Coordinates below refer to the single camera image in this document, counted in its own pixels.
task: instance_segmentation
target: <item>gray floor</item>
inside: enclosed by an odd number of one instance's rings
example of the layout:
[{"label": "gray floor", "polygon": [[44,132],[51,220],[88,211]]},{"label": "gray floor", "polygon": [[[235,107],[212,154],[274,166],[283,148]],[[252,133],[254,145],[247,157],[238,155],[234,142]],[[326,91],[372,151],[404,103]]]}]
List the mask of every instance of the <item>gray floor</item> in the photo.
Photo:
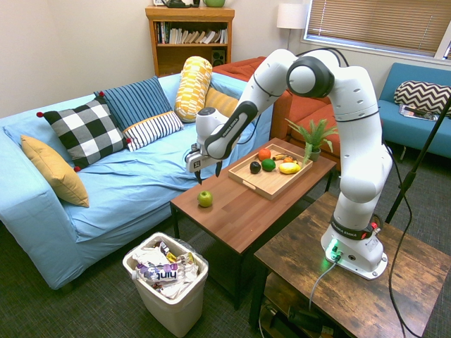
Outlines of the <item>gray floor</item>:
[{"label": "gray floor", "polygon": [[[393,145],[395,155],[401,148]],[[419,152],[409,150],[400,164],[404,177]],[[407,193],[414,221],[409,234],[451,255],[451,160],[428,154],[421,164],[414,184]],[[310,196],[318,198],[326,185],[321,182]],[[339,178],[333,180],[331,191],[339,192]],[[395,168],[392,169],[376,208],[384,219],[398,189]],[[295,217],[304,205],[299,204],[287,214]],[[408,210],[401,204],[391,224],[404,229]],[[157,230],[173,235],[171,223],[161,223]],[[69,294],[47,287],[31,260],[14,238],[0,225],[0,337],[174,337],[144,307],[134,284],[129,279],[122,257],[150,233],[96,263],[74,281]],[[208,235],[200,234],[188,220],[180,221],[181,237],[203,252],[212,245]],[[233,303],[210,277],[204,289],[201,319],[186,337],[260,337],[247,324],[251,301],[250,286],[243,292],[243,304],[234,311]],[[451,283],[440,293],[424,337],[451,337]]]}]

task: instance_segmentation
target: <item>blue sofa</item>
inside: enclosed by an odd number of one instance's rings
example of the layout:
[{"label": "blue sofa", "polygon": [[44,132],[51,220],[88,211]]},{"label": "blue sofa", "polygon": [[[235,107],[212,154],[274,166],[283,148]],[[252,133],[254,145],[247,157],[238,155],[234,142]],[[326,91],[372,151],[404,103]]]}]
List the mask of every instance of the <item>blue sofa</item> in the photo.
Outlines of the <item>blue sofa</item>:
[{"label": "blue sofa", "polygon": [[[451,71],[394,63],[385,81],[378,101],[385,140],[414,149],[422,149],[435,122],[402,116],[393,98],[398,86],[408,80],[451,86]],[[428,151],[451,158],[450,143],[451,120],[445,118]]]},{"label": "blue sofa", "polygon": [[[159,79],[172,107],[180,74]],[[240,98],[246,82],[213,74],[211,86]],[[58,137],[36,112],[75,108],[94,95],[61,102],[0,119],[0,220],[32,259],[52,289],[74,280],[89,266],[152,229],[170,216],[169,201],[195,186],[194,174],[184,158],[196,142],[195,124],[130,152],[111,154],[78,173],[89,195],[89,208],[58,199],[47,181],[25,156],[20,135],[40,139],[57,150],[73,166]],[[223,167],[247,155],[269,140],[271,106],[247,126]],[[202,171],[202,178],[214,166]]]}]

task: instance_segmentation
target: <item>avocado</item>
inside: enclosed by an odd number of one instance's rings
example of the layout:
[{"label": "avocado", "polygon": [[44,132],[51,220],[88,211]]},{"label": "avocado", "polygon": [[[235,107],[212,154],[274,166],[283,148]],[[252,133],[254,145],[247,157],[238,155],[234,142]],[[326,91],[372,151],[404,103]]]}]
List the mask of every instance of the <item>avocado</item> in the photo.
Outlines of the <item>avocado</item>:
[{"label": "avocado", "polygon": [[261,165],[257,161],[254,161],[251,163],[249,169],[251,170],[251,173],[258,174],[260,172]]}]

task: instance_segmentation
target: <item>wooden side table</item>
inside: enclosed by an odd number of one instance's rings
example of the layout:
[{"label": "wooden side table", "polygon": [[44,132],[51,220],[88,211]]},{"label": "wooden side table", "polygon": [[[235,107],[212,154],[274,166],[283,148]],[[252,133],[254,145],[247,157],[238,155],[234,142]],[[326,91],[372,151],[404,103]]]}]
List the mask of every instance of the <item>wooden side table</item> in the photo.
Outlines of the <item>wooden side table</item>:
[{"label": "wooden side table", "polygon": [[[326,192],[255,253],[259,267],[249,316],[252,327],[258,323],[264,292],[271,293],[272,289],[274,294],[275,280],[282,280],[283,287],[294,289],[300,297],[308,299],[315,281],[331,267],[332,263],[324,257],[320,238],[336,203],[337,198]],[[388,292],[388,275],[401,235],[400,230],[388,224],[379,233],[389,260],[379,278],[368,281],[336,266],[316,287],[314,308],[349,336],[402,337]],[[404,321],[418,335],[426,328],[450,266],[451,257],[408,234],[405,236],[393,272],[393,293]],[[294,297],[279,299],[298,305]],[[285,314],[288,305],[276,304]],[[407,330],[406,335],[413,337]]]},{"label": "wooden side table", "polygon": [[[288,151],[300,152],[293,144],[281,139],[272,139],[251,154],[257,154],[261,148],[276,144]],[[232,165],[244,161],[241,158]],[[195,225],[207,232],[211,237],[233,253],[233,261],[227,268],[217,268],[210,265],[209,275],[229,291],[235,301],[235,309],[240,305],[241,272],[245,255],[251,247],[259,248],[273,235],[272,228],[285,213],[300,199],[307,197],[323,177],[331,173],[335,162],[320,158],[313,166],[299,176],[282,194],[269,200],[228,177],[229,168],[222,169],[219,177],[212,176],[175,197],[171,201],[171,211],[174,219],[175,237],[179,238],[178,214],[184,214]],[[202,208],[197,203],[197,195],[202,190],[208,190],[213,195],[213,205]],[[233,275],[234,283],[229,285],[227,275]]]}]

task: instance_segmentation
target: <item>black and white checkered pillow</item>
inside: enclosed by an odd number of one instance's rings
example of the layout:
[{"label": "black and white checkered pillow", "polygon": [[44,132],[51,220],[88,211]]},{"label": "black and white checkered pillow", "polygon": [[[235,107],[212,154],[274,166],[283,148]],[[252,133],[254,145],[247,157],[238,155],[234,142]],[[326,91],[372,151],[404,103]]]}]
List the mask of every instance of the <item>black and white checkered pillow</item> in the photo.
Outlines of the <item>black and white checkered pillow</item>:
[{"label": "black and white checkered pillow", "polygon": [[49,111],[41,116],[50,123],[80,169],[127,146],[103,97],[75,109]]}]

